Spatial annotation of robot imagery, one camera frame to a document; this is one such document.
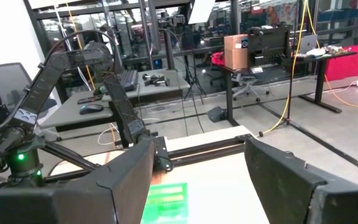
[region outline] green object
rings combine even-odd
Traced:
[[[24,154],[19,154],[19,155],[17,156],[17,158],[18,158],[19,160],[23,160],[23,159],[24,159]]]
[[[187,183],[151,185],[141,223],[186,224]]]

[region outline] mesh office chair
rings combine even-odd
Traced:
[[[247,95],[249,95],[250,91],[253,92],[256,96],[256,102],[260,102],[260,98],[259,98],[259,94],[255,91],[256,88],[260,88],[265,90],[265,94],[269,95],[270,88],[265,88],[262,86],[255,86],[254,83],[257,81],[257,75],[253,75],[253,74],[237,74],[237,77],[232,77],[232,81],[233,82],[238,82],[238,84],[240,85],[240,88],[238,90],[236,90],[233,94],[233,100],[236,101],[237,100],[237,96],[246,92]]]
[[[3,104],[6,105],[8,112],[12,112],[21,98],[25,95],[24,88],[32,82],[29,74],[21,63],[7,63],[0,65],[0,97]],[[43,118],[49,109],[57,103],[53,99],[48,99],[41,109],[38,119]],[[55,131],[42,130],[39,134],[52,135],[54,139],[59,135]]]

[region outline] lamp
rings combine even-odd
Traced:
[[[207,22],[214,4],[215,0],[192,0],[189,24]]]

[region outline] computer mouse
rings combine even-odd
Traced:
[[[80,115],[100,112],[100,111],[103,110],[103,108],[104,108],[104,106],[103,106],[103,105],[99,105],[99,104],[88,104],[88,105],[84,105],[84,106],[82,106],[81,109],[80,109]]]

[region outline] gray floor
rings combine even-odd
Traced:
[[[346,86],[354,80],[358,80],[358,77],[331,82],[331,86],[333,88]],[[265,103],[281,114],[285,105],[284,99],[288,94],[288,85],[288,83],[271,85],[273,95],[261,95],[262,103]],[[313,77],[297,80],[293,85],[293,94],[312,93],[315,85],[316,82]],[[339,92],[338,95],[350,103],[358,104],[357,87],[350,87],[347,91]],[[302,99],[294,98],[291,104],[291,119],[322,140],[358,160],[358,109],[345,106],[335,99],[332,93],[325,93],[323,101],[340,107],[343,112],[335,114]],[[197,96],[195,102],[198,113],[201,114],[199,119],[205,132],[231,127],[227,121],[212,123],[205,115],[205,112],[215,106],[226,107],[225,93],[209,95],[207,98],[203,98],[203,101]],[[255,96],[239,97],[233,104],[236,108],[234,110],[235,119],[255,134],[259,131],[265,131],[278,121],[273,114],[264,110],[259,105],[255,105]],[[186,100],[184,105],[186,116],[195,114],[191,100]],[[148,105],[142,108],[142,117],[151,131],[158,131],[159,135],[166,136],[169,139],[180,138],[186,136],[184,119],[180,119],[183,117],[181,107],[180,100]],[[175,118],[176,120],[170,122],[155,123]],[[187,118],[186,125],[188,135],[202,133],[196,116]],[[106,128],[108,128],[108,125],[104,124],[60,133],[61,137],[64,139],[68,138],[68,140],[59,142],[59,144],[69,147],[84,156],[111,150],[112,146],[98,145],[98,134],[70,139],[74,136],[100,133]],[[289,126],[282,126],[260,138],[260,140],[283,151],[292,151],[307,163],[358,183],[358,167]],[[110,141],[112,141],[111,133],[101,136],[102,143]],[[47,155],[44,152],[40,152],[40,159],[44,164],[44,174],[49,173],[52,167],[60,161],[60,159]]]

